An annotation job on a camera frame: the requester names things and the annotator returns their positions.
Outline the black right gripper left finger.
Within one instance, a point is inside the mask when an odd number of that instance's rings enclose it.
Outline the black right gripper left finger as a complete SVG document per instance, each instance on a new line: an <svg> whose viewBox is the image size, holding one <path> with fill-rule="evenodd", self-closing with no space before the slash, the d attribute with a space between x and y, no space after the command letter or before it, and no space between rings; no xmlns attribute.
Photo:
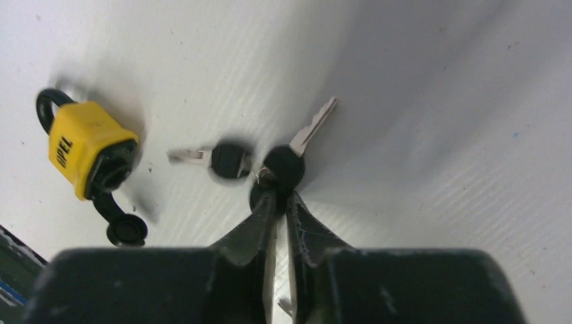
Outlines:
<svg viewBox="0 0 572 324"><path fill-rule="evenodd" d="M59 253L26 306L28 323L270 323L268 250L276 198L207 247Z"/></svg>

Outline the black head key bunch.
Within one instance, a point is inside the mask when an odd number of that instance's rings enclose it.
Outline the black head key bunch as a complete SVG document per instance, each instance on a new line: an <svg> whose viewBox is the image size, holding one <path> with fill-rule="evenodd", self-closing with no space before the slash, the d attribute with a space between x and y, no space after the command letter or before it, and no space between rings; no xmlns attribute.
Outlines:
<svg viewBox="0 0 572 324"><path fill-rule="evenodd" d="M274 146L261 164L252 160L253 153L237 142L222 141L212 148L171 149L167 151L170 164L201 165L222 180L240 180L254 176L249 205L255 209L265 192L274 191L275 215L285 214L287 200L302 181L306 172L305 151L331 113L337 108L338 98L330 98L313 116L306 127L298 130L288 144Z"/></svg>

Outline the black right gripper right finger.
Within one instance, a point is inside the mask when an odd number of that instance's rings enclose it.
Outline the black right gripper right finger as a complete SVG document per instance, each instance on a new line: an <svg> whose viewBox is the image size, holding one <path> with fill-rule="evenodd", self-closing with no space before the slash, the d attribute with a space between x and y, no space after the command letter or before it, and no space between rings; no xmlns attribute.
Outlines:
<svg viewBox="0 0 572 324"><path fill-rule="evenodd" d="M296 323L525 323L498 263L465 248L354 248L298 193L287 233Z"/></svg>

